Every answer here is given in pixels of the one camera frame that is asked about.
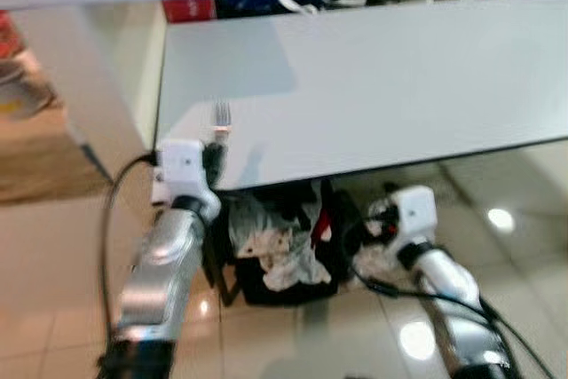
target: black cable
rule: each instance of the black cable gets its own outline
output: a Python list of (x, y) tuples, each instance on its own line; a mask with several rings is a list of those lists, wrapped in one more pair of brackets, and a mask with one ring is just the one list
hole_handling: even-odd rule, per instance
[(523, 347), (525, 348), (527, 353), (534, 359), (534, 361), (537, 363), (537, 365), (539, 366), (541, 371), (549, 379), (555, 379), (555, 377), (552, 375), (552, 373), (550, 372), (548, 367), (540, 359), (539, 355), (534, 351), (534, 349), (531, 347), (531, 345), (529, 345), (529, 343), (527, 343), (525, 341), (525, 339), (521, 336), (521, 334), (518, 331), (516, 331), (515, 328), (513, 328), (513, 326), (511, 326), (505, 319), (503, 319), (502, 315), (495, 308), (493, 308), (489, 303), (487, 303), (484, 298), (482, 298), (482, 297), (479, 298), (480, 303), (481, 303), (481, 307), (482, 307), (482, 309), (480, 310), (480, 309), (478, 309), (474, 306), (471, 306), (471, 305), (461, 301), (460, 299), (457, 299), (457, 298), (454, 298), (454, 297), (451, 297), (451, 296), (446, 296), (446, 295), (441, 295), (441, 294), (430, 294), (430, 293), (425, 293), (425, 292), (416, 292), (416, 291), (413, 291), (413, 290), (404, 290), (404, 289), (398, 288), (397, 286), (395, 286), (392, 283), (389, 283), (388, 281), (378, 280), (378, 279), (374, 279), (374, 278), (368, 279), (366, 277), (363, 277), (363, 275), (361, 275), (361, 273), (359, 271), (357, 271), (357, 268), (355, 268), (355, 265), (353, 264), (353, 261), (352, 261), (352, 257), (349, 257), (349, 255), (347, 254), (347, 251), (345, 250), (345, 238), (347, 237), (347, 234), (350, 233), (356, 226), (358, 226), (360, 224), (365, 224), (366, 221), (376, 220), (376, 219), (377, 219), (377, 217), (363, 217), (358, 221), (353, 221), (351, 224), (344, 227), (344, 229), (343, 229), (343, 231), (340, 235), (340, 238), (339, 238), (339, 248), (340, 248), (340, 251), (342, 253), (343, 260), (349, 266), (349, 268), (353, 272), (353, 274), (355, 274), (355, 276), (359, 280), (361, 280), (361, 282), (369, 290), (372, 290), (375, 293), (378, 293), (379, 295), (384, 295), (384, 296), (388, 296), (388, 297), (392, 297), (392, 298), (413, 297), (413, 298), (416, 298), (416, 299), (443, 300), (443, 301), (451, 302), (452, 304), (460, 305), (460, 306), (474, 312), (475, 314), (480, 315), (482, 318), (484, 318), (489, 323), (489, 325), (500, 336), (501, 340), (503, 341), (505, 351), (509, 355), (509, 358), (510, 358), (509, 361), (511, 362), (511, 367), (517, 373), (517, 375), (520, 377), (520, 374), (518, 373), (517, 362), (516, 362), (516, 360), (513, 356), (513, 353), (511, 351), (510, 347), (509, 347), (509, 343), (507, 342), (505, 336), (502, 334), (502, 332), (497, 328), (497, 325), (495, 324), (496, 322), (500, 322), (518, 340), (518, 342), (520, 342), (523, 345)]
[(107, 242), (108, 231), (110, 228), (110, 218), (113, 210), (116, 195), (120, 190), (121, 183), (130, 172), (130, 170), (138, 163), (145, 162), (153, 166), (156, 165), (156, 153), (148, 153), (128, 162), (116, 175), (111, 188), (106, 194), (105, 204), (103, 206), (102, 218), (100, 222), (100, 242), (99, 242), (99, 292), (100, 301), (105, 321), (106, 350), (110, 349), (113, 340), (113, 321), (111, 315), (111, 301), (108, 291), (108, 267), (107, 267)]

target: cable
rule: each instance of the cable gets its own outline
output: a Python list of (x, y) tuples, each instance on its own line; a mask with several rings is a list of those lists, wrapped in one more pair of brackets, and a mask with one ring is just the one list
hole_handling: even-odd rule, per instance
[(454, 298), (454, 297), (451, 297), (451, 296), (446, 296), (446, 295), (441, 295), (441, 294), (430, 294), (430, 293), (425, 293), (425, 292), (416, 292), (416, 291), (413, 291), (413, 290), (404, 290), (404, 289), (398, 288), (397, 286), (393, 285), (392, 283), (389, 283), (388, 281), (378, 280), (378, 279), (374, 279), (374, 278), (368, 279), (367, 277), (363, 277), (361, 275), (361, 273), (359, 271), (357, 271), (357, 268), (355, 268), (355, 265), (353, 264), (353, 261), (352, 261), (352, 257), (349, 257), (349, 255), (347, 254), (347, 251), (345, 250), (345, 237), (356, 226), (358, 226), (360, 224), (364, 224), (366, 221), (376, 220), (376, 219), (377, 219), (377, 217), (363, 217), (360, 220), (353, 221), (352, 223), (350, 223), (349, 225), (347, 225), (343, 229), (343, 231), (340, 235), (340, 238), (339, 238), (339, 248), (340, 248), (343, 260), (349, 266), (349, 269), (353, 272), (353, 274), (355, 274), (355, 276), (359, 280), (361, 280), (361, 282), (369, 290), (372, 290), (375, 293), (378, 293), (380, 295), (385, 295), (385, 296), (392, 297), (392, 298), (413, 297), (413, 298), (416, 298), (416, 299), (443, 300), (443, 301), (451, 302), (453, 304), (458, 304), (458, 305), (474, 312), (475, 314), (481, 316), (482, 318), (484, 318), (489, 323), (489, 325), (492, 327), (492, 329), (495, 331), (495, 333), (497, 333), (500, 336), (501, 340), (503, 341), (503, 346), (505, 348), (505, 351), (509, 355), (509, 361), (511, 363), (511, 367), (512, 367), (513, 371), (515, 373), (517, 373), (518, 377), (521, 377), (518, 374), (517, 362), (515, 360), (515, 357), (513, 356), (513, 353), (511, 351), (510, 347), (509, 347), (509, 343), (507, 342), (507, 339), (505, 338), (503, 333), (498, 329), (497, 325), (495, 324), (496, 322), (500, 322), (518, 340), (518, 342), (520, 342), (523, 345), (523, 347), (525, 348), (527, 353), (534, 359), (534, 361), (537, 363), (540, 370), (545, 374), (545, 376), (548, 377), (549, 379), (555, 379), (555, 377), (550, 372), (549, 368), (540, 359), (539, 355), (534, 351), (534, 349), (531, 347), (531, 345), (529, 345), (529, 343), (527, 343), (525, 341), (525, 339), (521, 336), (521, 334), (518, 331), (516, 331), (515, 328), (513, 328), (513, 326), (511, 326), (495, 308), (493, 308), (489, 303), (487, 303), (487, 301), (483, 297), (479, 298), (479, 301), (480, 301), (481, 307), (482, 307), (482, 309), (480, 310), (480, 309), (478, 309), (474, 306), (471, 306), (471, 305), (461, 301), (460, 299), (457, 299), (457, 298)]
[(145, 162), (155, 166), (156, 152), (140, 155), (128, 162), (116, 175), (111, 188), (106, 194), (105, 204), (103, 206), (102, 217), (100, 222), (100, 242), (99, 242), (99, 292), (100, 301), (105, 321), (106, 349), (109, 350), (113, 340), (113, 322), (111, 318), (111, 301), (108, 291), (108, 267), (107, 267), (107, 242), (108, 231), (110, 228), (110, 218), (113, 210), (116, 195), (120, 190), (121, 183), (130, 172), (130, 170), (138, 163)]

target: tile floor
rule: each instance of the tile floor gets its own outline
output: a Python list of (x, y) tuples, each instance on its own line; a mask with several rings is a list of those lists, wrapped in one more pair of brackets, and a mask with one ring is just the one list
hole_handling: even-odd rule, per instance
[[(485, 222), (491, 200), (473, 209), (452, 193), (435, 168), (424, 170), (426, 175), (416, 170), (406, 174), (410, 178), (403, 183), (430, 182), (437, 188), (438, 240), (468, 266), (486, 297), (518, 327), (556, 377), (566, 377), (566, 215), (520, 209), (516, 230), (498, 233)], [(374, 179), (378, 182), (380, 174)], [(100, 329), (98, 309), (81, 300), (56, 309), (0, 312), (0, 378), (93, 378)], [(172, 377), (447, 378), (432, 339), (428, 317), (413, 300), (352, 288), (296, 308), (246, 306), (242, 296), (225, 308), (199, 273)], [(542, 377), (521, 351), (517, 354), (525, 377)]]

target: white table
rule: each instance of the white table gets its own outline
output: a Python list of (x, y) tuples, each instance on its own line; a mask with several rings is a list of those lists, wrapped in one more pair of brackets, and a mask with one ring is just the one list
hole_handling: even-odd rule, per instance
[(174, 26), (162, 79), (159, 139), (230, 102), (221, 189), (568, 138), (568, 0)]

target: metal fork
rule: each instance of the metal fork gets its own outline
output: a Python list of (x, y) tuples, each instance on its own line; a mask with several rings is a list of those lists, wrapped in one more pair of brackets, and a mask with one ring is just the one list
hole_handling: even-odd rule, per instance
[(231, 108), (228, 102), (218, 101), (215, 103), (215, 120), (213, 124), (215, 142), (224, 144), (231, 133)]

